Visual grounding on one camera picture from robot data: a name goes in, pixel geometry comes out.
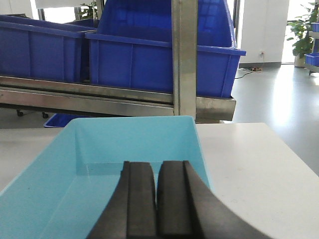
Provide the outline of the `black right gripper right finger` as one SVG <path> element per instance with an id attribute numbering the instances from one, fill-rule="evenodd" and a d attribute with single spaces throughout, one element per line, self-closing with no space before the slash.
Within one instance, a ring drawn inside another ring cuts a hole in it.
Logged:
<path id="1" fill-rule="evenodd" d="M 189 161 L 165 161 L 157 189 L 158 234 L 165 239 L 266 239 L 223 204 Z"/>

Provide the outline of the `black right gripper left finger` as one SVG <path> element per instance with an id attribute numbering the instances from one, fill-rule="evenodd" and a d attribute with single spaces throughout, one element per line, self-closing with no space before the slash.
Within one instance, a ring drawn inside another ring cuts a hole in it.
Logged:
<path id="1" fill-rule="evenodd" d="M 155 239 L 154 174 L 148 162 L 124 162 L 118 184 L 88 239 Z"/>

